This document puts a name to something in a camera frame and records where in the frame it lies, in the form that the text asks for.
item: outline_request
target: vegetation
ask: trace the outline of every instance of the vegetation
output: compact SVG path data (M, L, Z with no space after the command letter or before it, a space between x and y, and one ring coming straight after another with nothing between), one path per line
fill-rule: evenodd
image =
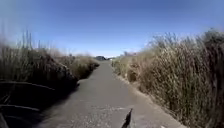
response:
M224 33L157 37L137 54L112 62L115 72L150 94L192 128L224 127Z
M90 56L50 51L33 48L30 38L18 47L0 42L0 116L9 127L26 128L40 121L35 114L67 96L98 66Z

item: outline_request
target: tall grass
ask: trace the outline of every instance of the tall grass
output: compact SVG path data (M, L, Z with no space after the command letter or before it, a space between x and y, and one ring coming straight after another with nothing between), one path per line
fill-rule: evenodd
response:
M213 30L196 38L168 35L137 55L118 58L113 66L183 124L224 127L223 45L224 33Z
M33 48L29 34L18 47L0 42L0 115L10 117L6 118L9 127L31 127L12 120L35 123L34 111L40 113L64 98L98 66L90 56L54 51Z

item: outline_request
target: paved path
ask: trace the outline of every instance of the paved path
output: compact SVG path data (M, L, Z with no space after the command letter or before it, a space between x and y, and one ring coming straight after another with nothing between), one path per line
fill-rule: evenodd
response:
M109 62L80 82L79 89L47 112L39 128L121 128L133 108L131 128L181 128L157 105L113 74Z

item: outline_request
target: sky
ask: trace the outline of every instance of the sky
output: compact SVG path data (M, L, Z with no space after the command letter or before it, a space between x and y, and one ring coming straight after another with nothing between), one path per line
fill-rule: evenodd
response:
M0 30L70 53L117 56L153 36L224 29L223 0L0 0Z

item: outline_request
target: road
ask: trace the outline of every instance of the road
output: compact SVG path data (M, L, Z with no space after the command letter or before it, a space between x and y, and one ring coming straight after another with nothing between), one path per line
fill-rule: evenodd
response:
M121 128L133 108L131 128L182 128L162 109L113 73L109 62L80 82L78 90L52 107L38 128Z

